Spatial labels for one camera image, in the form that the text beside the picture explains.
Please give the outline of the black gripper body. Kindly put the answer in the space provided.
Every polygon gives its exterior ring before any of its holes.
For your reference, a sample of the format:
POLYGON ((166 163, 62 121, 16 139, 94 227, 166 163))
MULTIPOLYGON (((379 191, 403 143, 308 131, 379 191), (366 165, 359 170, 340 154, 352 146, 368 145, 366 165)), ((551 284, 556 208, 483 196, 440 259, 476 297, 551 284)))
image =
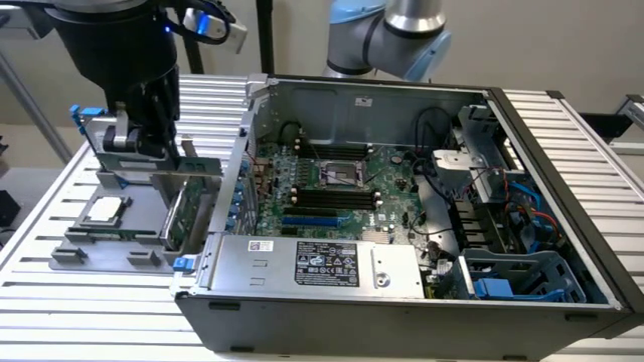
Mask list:
POLYGON ((175 37, 158 2, 124 2, 99 12, 48 10, 80 74, 104 91, 178 82, 175 37))

